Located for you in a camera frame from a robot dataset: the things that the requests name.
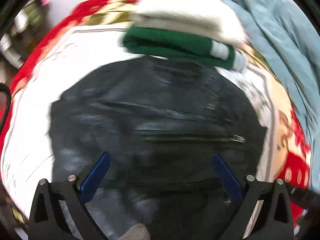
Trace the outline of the black leather jacket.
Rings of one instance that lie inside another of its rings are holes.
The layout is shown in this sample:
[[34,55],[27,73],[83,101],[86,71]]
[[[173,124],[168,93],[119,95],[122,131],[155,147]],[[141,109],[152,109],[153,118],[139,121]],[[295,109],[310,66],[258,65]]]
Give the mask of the black leather jacket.
[[137,223],[152,239],[218,239],[238,205],[212,168],[255,174],[266,128],[244,92],[214,67],[151,56],[104,65],[50,111],[53,181],[111,166],[87,208],[109,239]]

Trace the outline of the red floral blanket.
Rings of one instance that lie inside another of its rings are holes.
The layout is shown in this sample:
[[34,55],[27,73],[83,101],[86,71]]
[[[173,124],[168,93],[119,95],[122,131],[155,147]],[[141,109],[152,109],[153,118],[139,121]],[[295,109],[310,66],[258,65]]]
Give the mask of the red floral blanket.
[[[65,18],[64,21],[62,21],[59,25],[57,25],[54,29],[52,29],[48,33],[48,35],[41,41],[41,43],[38,45],[38,47],[29,56],[29,58],[27,59],[27,61],[24,64],[24,66],[18,72],[18,74],[16,75],[16,77],[14,78],[14,80],[12,82],[12,87],[10,90],[13,93],[13,97],[21,88],[25,87],[27,82],[30,80],[31,72],[35,68],[35,65],[39,62],[40,58],[45,56],[48,53],[49,49],[51,49],[58,42],[58,39],[61,38],[63,35],[65,35],[65,33],[67,31],[69,31],[73,27],[80,27],[80,26],[92,27],[92,26],[96,26],[96,25],[112,25],[112,24],[114,24],[114,25],[125,26],[127,28],[127,30],[125,32],[125,34],[126,34],[127,31],[133,25],[135,25],[134,22],[130,18],[130,13],[135,8],[135,6],[137,5],[137,3],[139,1],[140,0],[89,0],[85,3],[80,4],[68,18]],[[247,46],[246,42],[239,45],[239,46],[234,46],[234,47],[236,49],[238,49],[239,51],[242,51],[247,56],[248,64],[252,64],[252,65],[254,65],[254,66],[256,66],[266,72],[266,74],[270,80],[270,83],[271,83],[271,100],[276,108],[277,113],[278,113],[277,127],[276,127],[276,131],[275,131],[276,150],[275,150],[274,154],[272,155],[272,163],[271,163],[272,164],[271,172],[273,175],[273,180],[272,181],[265,181],[265,182],[273,183],[277,179],[281,179],[281,180],[283,180],[284,183],[289,183],[289,184],[291,184],[297,188],[300,188],[300,189],[307,189],[309,186],[309,178],[310,178],[310,157],[311,157],[310,147],[304,141],[304,133],[301,130],[300,124],[297,120],[295,111],[292,108],[291,101],[289,99],[287,92],[285,91],[284,87],[282,86],[282,84],[280,83],[278,78],[275,76],[273,71],[271,70],[271,67],[269,66],[269,64],[267,63],[265,58],[261,59],[259,57],[258,51],[254,47]],[[202,64],[197,61],[190,60],[190,59],[176,59],[176,58],[166,58],[166,57],[144,55],[144,54],[135,54],[135,53],[133,53],[133,54],[135,55],[135,57],[132,59],[144,57],[144,56],[151,56],[151,57],[165,59],[165,60],[168,60],[168,59],[185,60],[185,61],[195,62],[195,63],[201,64],[203,66],[206,66],[205,64]],[[221,67],[214,67],[214,68],[217,70],[218,73],[219,73],[219,69],[224,69]],[[9,116],[12,115],[12,106],[13,106],[13,102],[9,106]],[[1,156],[2,156],[3,146],[4,146],[5,133],[8,130],[8,128],[9,128],[9,120],[7,120],[5,122],[4,131],[1,133]],[[257,174],[257,171],[255,174],[252,174],[252,175],[258,181],[264,181],[264,180],[259,180],[257,178],[256,174]],[[52,168],[52,178],[46,179],[46,180],[48,180],[48,182],[50,182],[50,183],[61,182],[61,181],[53,181],[53,168]],[[262,205],[263,205],[262,201],[257,202],[257,204],[255,206],[254,213],[251,217],[251,220],[249,221],[249,223],[247,225],[247,228],[245,231],[245,236],[250,235],[251,231],[253,230],[253,226],[254,226],[255,221],[257,219],[257,216],[258,216],[257,213],[260,212]],[[65,204],[65,202],[60,201],[60,206],[61,206],[63,214],[66,218],[68,227],[71,230],[72,235],[76,239],[83,239],[82,236],[80,235],[79,230],[77,229],[77,227],[75,226],[75,224],[73,222],[73,219],[71,217],[70,212],[68,211],[68,208],[67,208],[67,205]],[[297,204],[295,204],[292,201],[290,201],[290,206],[291,206],[291,213],[292,213],[292,219],[293,219],[293,229],[294,229],[297,226],[297,218],[302,214],[303,210],[301,207],[299,207]],[[127,230],[118,239],[122,239],[124,237],[127,237],[129,235],[129,233],[133,230],[140,231],[141,233],[143,233],[146,236],[146,238],[152,239],[147,227],[141,223],[137,223],[134,226],[132,226],[131,228],[129,228],[129,230]]]

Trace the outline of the white patterned mat cloth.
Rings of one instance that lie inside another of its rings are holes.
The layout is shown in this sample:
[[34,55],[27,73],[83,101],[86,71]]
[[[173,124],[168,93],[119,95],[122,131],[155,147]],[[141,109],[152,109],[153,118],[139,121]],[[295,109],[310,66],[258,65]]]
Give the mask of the white patterned mat cloth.
[[[40,58],[30,80],[14,95],[1,156],[1,175],[9,196],[25,216],[29,216],[39,180],[52,178],[51,104],[98,67],[134,58],[122,45],[126,30],[125,26],[114,24],[71,28]],[[256,176],[272,181],[278,113],[271,100],[270,80],[264,70],[252,64],[242,72],[219,69],[219,73],[243,90],[261,126],[267,128]]]

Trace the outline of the light blue quilt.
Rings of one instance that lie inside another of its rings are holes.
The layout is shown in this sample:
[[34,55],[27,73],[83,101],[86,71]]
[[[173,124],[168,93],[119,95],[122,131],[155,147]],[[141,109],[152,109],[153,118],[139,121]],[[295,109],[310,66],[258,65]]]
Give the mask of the light blue quilt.
[[223,0],[290,97],[311,146],[309,187],[319,191],[319,35],[289,0]]

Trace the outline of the folded green striped garment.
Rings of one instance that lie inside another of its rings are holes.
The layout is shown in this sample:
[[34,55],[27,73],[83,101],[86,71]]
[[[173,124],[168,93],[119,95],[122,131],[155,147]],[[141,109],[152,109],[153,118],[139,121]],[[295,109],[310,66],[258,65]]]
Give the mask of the folded green striped garment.
[[248,64],[247,56],[232,45],[177,31],[133,25],[123,37],[123,46],[135,54],[190,59],[236,72],[242,72]]

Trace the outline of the folded white fleece garment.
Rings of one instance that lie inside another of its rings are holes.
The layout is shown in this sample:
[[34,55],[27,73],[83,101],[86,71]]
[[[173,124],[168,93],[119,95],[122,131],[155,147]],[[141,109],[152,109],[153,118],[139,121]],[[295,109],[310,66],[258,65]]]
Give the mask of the folded white fleece garment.
[[130,18],[141,28],[179,31],[233,46],[247,40],[236,13],[221,0],[140,0]]

